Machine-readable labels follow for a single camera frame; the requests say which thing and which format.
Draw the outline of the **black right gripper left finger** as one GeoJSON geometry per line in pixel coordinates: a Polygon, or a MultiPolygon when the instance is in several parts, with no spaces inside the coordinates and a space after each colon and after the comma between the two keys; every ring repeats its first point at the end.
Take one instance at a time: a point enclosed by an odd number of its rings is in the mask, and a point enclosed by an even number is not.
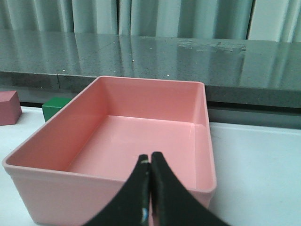
{"type": "Polygon", "coordinates": [[[137,163],[113,199],[85,223],[86,226],[148,226],[150,208],[150,164],[148,155],[137,163]]]}

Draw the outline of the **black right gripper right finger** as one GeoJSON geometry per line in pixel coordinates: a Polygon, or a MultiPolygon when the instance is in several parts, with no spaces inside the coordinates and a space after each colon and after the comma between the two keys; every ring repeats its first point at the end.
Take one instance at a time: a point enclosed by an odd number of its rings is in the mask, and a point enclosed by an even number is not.
{"type": "Polygon", "coordinates": [[[155,226],[227,226],[199,203],[172,172],[161,152],[151,155],[151,204],[155,226]]]}

